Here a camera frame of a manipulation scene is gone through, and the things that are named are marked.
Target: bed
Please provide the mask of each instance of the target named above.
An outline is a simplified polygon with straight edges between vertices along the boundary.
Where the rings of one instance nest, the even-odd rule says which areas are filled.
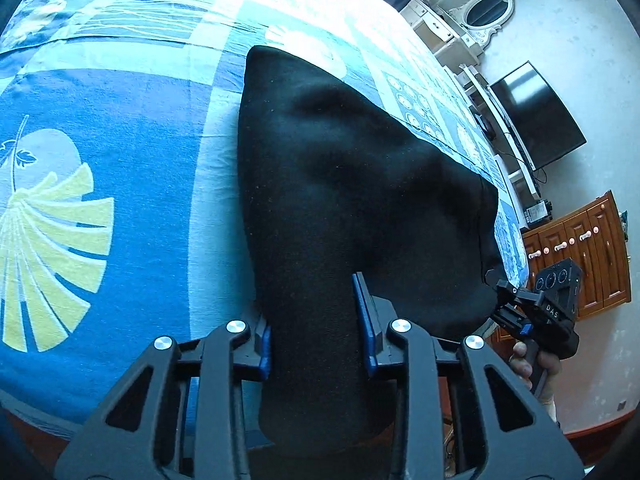
[[[0,38],[0,402],[29,424],[69,438],[156,336],[250,315],[235,150],[256,44],[493,183],[504,268],[526,281],[491,147],[381,0],[23,0]],[[246,393],[249,431],[258,402]]]

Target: silver screw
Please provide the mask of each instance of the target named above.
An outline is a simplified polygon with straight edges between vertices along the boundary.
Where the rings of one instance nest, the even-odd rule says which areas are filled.
[[[409,330],[411,330],[411,323],[405,319],[396,319],[391,323],[391,328],[400,333],[409,332]]]
[[[235,321],[229,321],[226,324],[226,330],[228,332],[231,332],[232,334],[239,334],[241,332],[244,332],[244,329],[246,328],[246,323],[244,321],[240,321],[240,320],[235,320]]]
[[[163,335],[162,337],[159,337],[154,341],[154,346],[158,350],[166,350],[167,348],[171,348],[172,344],[174,344],[174,342],[171,341],[171,338],[165,335]]]
[[[465,339],[465,344],[473,350],[479,350],[484,346],[484,339],[479,335],[470,335]]]

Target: yellow fan-shaped pattern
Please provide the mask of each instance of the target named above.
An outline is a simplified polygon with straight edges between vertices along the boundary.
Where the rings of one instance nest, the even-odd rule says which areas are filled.
[[[106,256],[113,233],[113,198],[75,200],[94,190],[87,164],[58,183],[49,173],[31,189],[17,189],[0,218],[0,290],[4,299],[2,341],[27,351],[30,323],[39,352],[62,343],[90,304],[56,276],[97,292],[106,261],[69,251]],[[23,319],[22,304],[28,320]]]

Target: person's arm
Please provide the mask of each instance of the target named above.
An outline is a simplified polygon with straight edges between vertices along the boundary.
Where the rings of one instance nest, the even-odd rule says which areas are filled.
[[[531,365],[527,363],[524,356],[527,354],[527,345],[522,341],[518,341],[513,346],[513,355],[509,359],[509,366],[522,379],[522,381],[531,389],[531,381],[529,378],[533,372]],[[538,354],[538,364],[547,370],[545,387],[542,389],[540,403],[546,408],[554,422],[558,422],[556,418],[556,403],[554,402],[554,385],[559,373],[562,371],[562,363],[558,356],[549,352],[540,351]]]

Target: television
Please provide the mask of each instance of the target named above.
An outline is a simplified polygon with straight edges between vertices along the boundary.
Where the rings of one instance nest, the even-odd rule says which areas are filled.
[[[491,85],[538,170],[586,141],[569,110],[529,62]]]

